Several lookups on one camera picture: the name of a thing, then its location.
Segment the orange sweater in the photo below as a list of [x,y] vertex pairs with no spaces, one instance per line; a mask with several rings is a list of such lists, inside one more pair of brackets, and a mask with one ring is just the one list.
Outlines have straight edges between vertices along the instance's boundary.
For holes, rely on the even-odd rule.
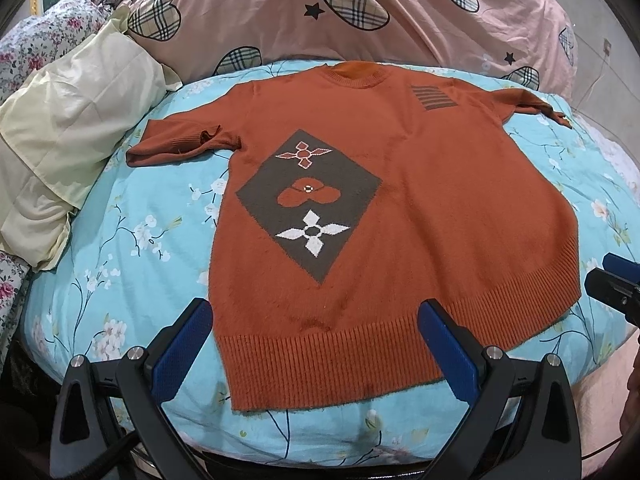
[[236,150],[209,277],[233,409],[435,380],[416,328],[427,298],[503,348],[578,300],[574,212],[505,134],[514,112],[569,126],[526,90],[364,62],[148,122],[130,166]]

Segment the ribbed neckline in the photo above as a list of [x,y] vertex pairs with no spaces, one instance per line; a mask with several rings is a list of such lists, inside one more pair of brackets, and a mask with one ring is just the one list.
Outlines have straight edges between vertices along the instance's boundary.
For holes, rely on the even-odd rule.
[[[336,72],[337,68],[343,71],[349,69],[362,70],[368,66],[375,70],[363,77],[345,77]],[[372,86],[382,83],[390,75],[386,67],[369,61],[345,61],[334,66],[322,65],[318,67],[318,73],[329,81],[347,88],[371,88]]]

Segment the bed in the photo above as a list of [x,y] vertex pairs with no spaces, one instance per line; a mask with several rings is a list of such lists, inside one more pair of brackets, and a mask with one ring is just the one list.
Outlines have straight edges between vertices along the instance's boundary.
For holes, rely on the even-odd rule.
[[[322,63],[275,62],[192,83],[168,95],[125,136],[74,220],[71,242],[56,270],[39,273],[31,285],[21,337],[47,374],[61,381],[74,354],[110,360],[131,346],[144,346],[192,298],[207,294],[210,244],[232,153],[133,170],[124,163],[124,152],[138,142],[146,121],[211,102],[239,82]],[[517,86],[456,70],[405,67],[489,90]],[[567,114],[574,129],[540,115],[517,114],[505,132],[574,208],[581,278],[607,252],[635,260],[640,216],[633,192],[567,103],[553,94],[539,96]],[[537,360],[557,352],[575,384],[605,363],[630,334],[622,315],[583,294],[565,316],[510,355]],[[236,413],[229,399],[210,338],[177,398],[164,408],[183,439],[197,449],[257,463],[323,466],[433,458],[466,410],[443,382],[306,411]],[[504,423],[514,408],[515,403],[505,412]],[[116,403],[116,414],[126,426],[121,404]]]

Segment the floral blanket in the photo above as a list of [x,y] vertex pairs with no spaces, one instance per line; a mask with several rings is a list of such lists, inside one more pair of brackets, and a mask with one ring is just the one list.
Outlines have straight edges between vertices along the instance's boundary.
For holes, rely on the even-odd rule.
[[0,39],[0,105],[29,74],[95,34],[122,0],[60,0],[25,18]]
[[0,373],[20,322],[29,285],[28,276],[30,267],[25,261],[0,251]]
[[[31,286],[22,342],[50,376],[62,380],[74,354],[112,360],[132,346],[148,345],[193,298],[207,297],[211,243],[219,235],[216,222],[226,200],[228,158],[234,155],[220,150],[183,164],[130,168],[124,154],[140,140],[146,121],[209,103],[236,83],[318,64],[277,62],[187,85],[126,136],[74,220],[57,269],[39,273]],[[414,68],[489,90],[516,86],[454,70]],[[574,129],[543,116],[515,114],[505,135],[572,204],[580,231],[581,280],[608,252],[637,259],[640,214],[630,189],[567,103],[538,95],[566,113]],[[576,383],[619,348],[628,337],[626,327],[624,316],[584,294],[558,322],[509,355],[538,360],[557,352]],[[229,400],[220,354],[210,337],[164,410],[187,442],[228,456],[327,466],[414,462],[433,458],[466,410],[444,382],[317,410],[239,413]],[[115,407],[127,424],[123,404],[117,401]],[[513,417],[515,407],[516,402],[510,404],[506,418]]]

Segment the orange flower motif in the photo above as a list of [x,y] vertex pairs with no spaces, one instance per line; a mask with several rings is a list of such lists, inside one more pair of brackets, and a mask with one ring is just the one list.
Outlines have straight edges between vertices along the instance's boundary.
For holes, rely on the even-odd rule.
[[297,207],[307,200],[319,204],[330,204],[340,198],[340,190],[325,186],[318,179],[303,177],[297,179],[278,195],[278,204],[283,207]]

